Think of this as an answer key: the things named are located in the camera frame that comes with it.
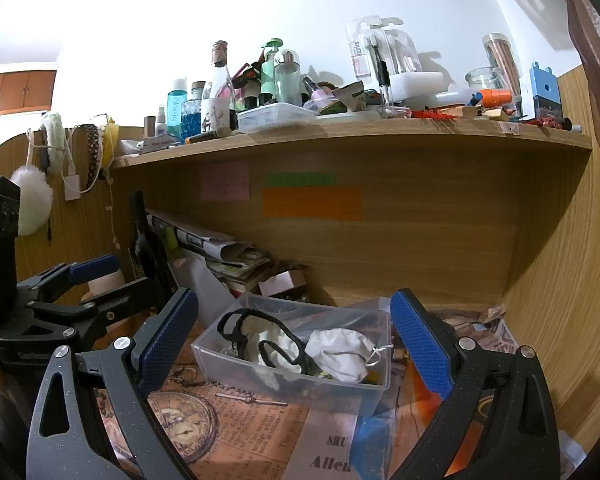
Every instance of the black strap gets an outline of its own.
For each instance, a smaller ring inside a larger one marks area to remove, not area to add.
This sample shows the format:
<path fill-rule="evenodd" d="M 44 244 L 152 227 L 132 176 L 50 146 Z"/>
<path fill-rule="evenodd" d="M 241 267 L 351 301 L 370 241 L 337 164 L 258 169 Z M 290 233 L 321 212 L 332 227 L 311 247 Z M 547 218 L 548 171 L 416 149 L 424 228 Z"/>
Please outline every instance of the black strap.
<path fill-rule="evenodd" d="M 234 314 L 239 314 L 240 317 L 238 318 L 238 321 L 236 321 L 232 332 L 225 333 L 224 327 L 226 326 L 227 321 L 229 321 L 229 318 Z M 275 323 L 282 329 L 286 336 L 288 336 L 288 338 L 291 339 L 291 341 L 293 341 L 296 346 L 298 346 L 298 357 L 292 359 L 289 356 L 289 354 L 287 354 L 282 348 L 280 348 L 279 345 L 277 345 L 277 343 L 266 339 L 261 340 L 258 343 L 258 350 L 260 351 L 260 356 L 262 357 L 264 364 L 266 364 L 270 368 L 275 368 L 275 365 L 271 361 L 271 358 L 269 357 L 269 354 L 267 353 L 266 349 L 266 346 L 270 346 L 276 352 L 278 352 L 283 357 L 283 359 L 289 364 L 299 366 L 301 373 L 309 373 L 313 360 L 304 351 L 306 344 L 302 342 L 302 340 L 298 336 L 291 332 L 291 330 L 289 330 L 279 319 L 270 316 L 269 314 L 265 314 L 264 312 L 261 312 L 259 310 L 255 310 L 253 308 L 238 308 L 237 310 L 233 310 L 232 312 L 227 312 L 226 314 L 224 314 L 224 316 L 222 316 L 222 318 L 218 322 L 218 333 L 227 341 L 230 341 L 233 345 L 235 345 L 235 350 L 238 353 L 238 358 L 245 358 L 244 351 L 246 350 L 246 346 L 249 340 L 247 336 L 245 336 L 242 333 L 242 324 L 244 320 L 247 319 L 249 316 L 259 317 L 272 323 Z"/>

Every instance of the blue liquid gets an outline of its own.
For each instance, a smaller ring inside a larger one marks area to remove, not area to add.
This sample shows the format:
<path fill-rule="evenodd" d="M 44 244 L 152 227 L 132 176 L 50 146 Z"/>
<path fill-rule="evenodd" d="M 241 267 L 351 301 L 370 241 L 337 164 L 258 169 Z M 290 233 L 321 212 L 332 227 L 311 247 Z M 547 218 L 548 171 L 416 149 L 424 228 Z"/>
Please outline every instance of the blue liquid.
<path fill-rule="evenodd" d="M 186 100 L 186 90 L 171 90 L 167 94 L 166 124 L 170 134 L 180 135 L 182 130 L 182 103 Z"/>
<path fill-rule="evenodd" d="M 180 139 L 182 142 L 187 137 L 193 137 L 194 135 L 200 134 L 200 112 L 194 112 L 192 114 L 184 114 L 182 116 L 182 133 Z"/>

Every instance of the green sticky note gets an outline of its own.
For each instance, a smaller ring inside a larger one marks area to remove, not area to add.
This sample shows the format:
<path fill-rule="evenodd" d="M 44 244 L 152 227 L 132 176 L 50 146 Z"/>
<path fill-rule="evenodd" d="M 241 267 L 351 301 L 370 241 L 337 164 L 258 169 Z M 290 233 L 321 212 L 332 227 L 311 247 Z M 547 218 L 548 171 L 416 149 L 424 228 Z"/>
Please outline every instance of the green sticky note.
<path fill-rule="evenodd" d="M 269 173 L 266 187 L 327 187 L 336 185 L 334 173 Z"/>

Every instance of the blue textured pad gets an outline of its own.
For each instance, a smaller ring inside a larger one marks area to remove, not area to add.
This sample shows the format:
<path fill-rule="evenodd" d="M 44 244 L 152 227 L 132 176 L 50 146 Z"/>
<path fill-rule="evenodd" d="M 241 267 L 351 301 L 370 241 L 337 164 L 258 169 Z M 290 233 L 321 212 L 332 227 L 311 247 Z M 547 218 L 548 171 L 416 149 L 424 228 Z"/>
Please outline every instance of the blue textured pad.
<path fill-rule="evenodd" d="M 166 317 L 138 357 L 138 390 L 145 398 L 164 384 L 173 362 L 198 318 L 198 297 L 192 290 L 181 288 L 158 316 L 150 317 L 145 323 L 160 318 L 163 312 Z"/>
<path fill-rule="evenodd" d="M 391 297 L 391 319 L 427 390 L 446 399 L 454 387 L 449 357 L 401 290 Z"/>
<path fill-rule="evenodd" d="M 106 254 L 88 262 L 73 264 L 69 267 L 69 282 L 74 285 L 81 285 L 116 272 L 119 268 L 120 261 L 118 258 L 113 254 Z"/>

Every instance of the plastic box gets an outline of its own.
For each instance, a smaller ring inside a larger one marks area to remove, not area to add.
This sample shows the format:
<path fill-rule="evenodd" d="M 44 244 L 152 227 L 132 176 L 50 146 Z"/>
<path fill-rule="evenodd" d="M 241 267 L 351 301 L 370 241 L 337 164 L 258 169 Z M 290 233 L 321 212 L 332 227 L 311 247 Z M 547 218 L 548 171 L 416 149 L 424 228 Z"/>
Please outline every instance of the plastic box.
<path fill-rule="evenodd" d="M 390 341 L 389 315 L 380 310 L 298 303 L 253 294 L 241 295 L 239 303 L 243 307 L 254 308 L 277 317 L 304 341 L 308 340 L 313 330 L 330 328 L 357 330 L 371 339 L 376 346 L 387 345 Z M 237 319 L 238 316 L 232 316 L 224 330 L 230 332 Z M 218 333 L 217 325 L 218 320 L 192 344 L 198 365 L 208 380 L 241 388 L 256 396 L 328 412 L 362 416 L 373 414 L 382 393 L 389 387 L 390 351 L 381 352 L 382 358 L 375 368 L 382 384 L 344 383 L 269 368 L 225 355 L 221 351 L 230 343 Z"/>
<path fill-rule="evenodd" d="M 313 121 L 316 113 L 289 103 L 273 103 L 238 114 L 238 129 L 246 134 L 296 123 Z"/>

